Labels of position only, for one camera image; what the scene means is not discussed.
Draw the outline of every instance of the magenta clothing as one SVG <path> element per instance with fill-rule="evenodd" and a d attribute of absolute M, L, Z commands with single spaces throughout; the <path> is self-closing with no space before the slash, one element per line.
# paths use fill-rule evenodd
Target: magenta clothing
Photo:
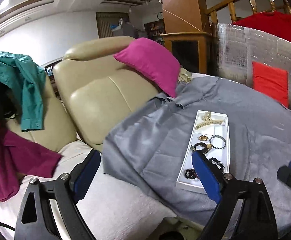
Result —
<path fill-rule="evenodd" d="M 17 172 L 51 178 L 61 155 L 0 125 L 0 201 L 19 190 Z"/>

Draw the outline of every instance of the gray bedsheet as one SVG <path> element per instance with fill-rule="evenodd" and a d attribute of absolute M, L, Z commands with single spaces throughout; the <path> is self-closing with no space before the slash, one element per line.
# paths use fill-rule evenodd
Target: gray bedsheet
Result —
<path fill-rule="evenodd" d="M 228 115 L 230 172 L 241 180 L 265 182 L 279 231 L 291 225 L 291 190 L 277 180 L 291 160 L 291 111 L 242 84 L 217 77 L 195 78 L 163 93 L 117 125 L 103 145 L 104 171 L 159 199 L 176 214 L 205 225 L 215 202 L 175 187 L 197 110 Z M 237 205 L 228 226 L 234 229 Z"/>

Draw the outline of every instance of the magenta cushion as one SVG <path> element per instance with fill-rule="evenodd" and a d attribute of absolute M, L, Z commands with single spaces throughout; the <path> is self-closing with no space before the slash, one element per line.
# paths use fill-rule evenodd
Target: magenta cushion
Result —
<path fill-rule="evenodd" d="M 139 38 L 113 57 L 154 81 L 169 96 L 176 97 L 180 63 L 162 45 L 147 38 Z"/>

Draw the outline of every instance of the ceiling light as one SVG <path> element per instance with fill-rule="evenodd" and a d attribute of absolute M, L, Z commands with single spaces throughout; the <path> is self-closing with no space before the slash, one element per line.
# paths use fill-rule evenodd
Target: ceiling light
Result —
<path fill-rule="evenodd" d="M 9 4 L 9 0 L 3 0 L 3 2 L 0 4 L 0 10 L 7 7 Z"/>

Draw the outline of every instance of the red cloth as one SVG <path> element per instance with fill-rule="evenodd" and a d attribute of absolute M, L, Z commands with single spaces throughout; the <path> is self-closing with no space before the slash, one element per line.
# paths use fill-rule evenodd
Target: red cloth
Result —
<path fill-rule="evenodd" d="M 291 42 L 291 14 L 257 13 L 233 24 L 270 33 Z"/>
<path fill-rule="evenodd" d="M 269 67 L 254 61 L 252 64 L 253 89 L 288 107 L 288 72 L 280 68 Z"/>
<path fill-rule="evenodd" d="M 16 173 L 51 178 L 62 156 L 0 126 L 0 201 L 19 191 Z"/>

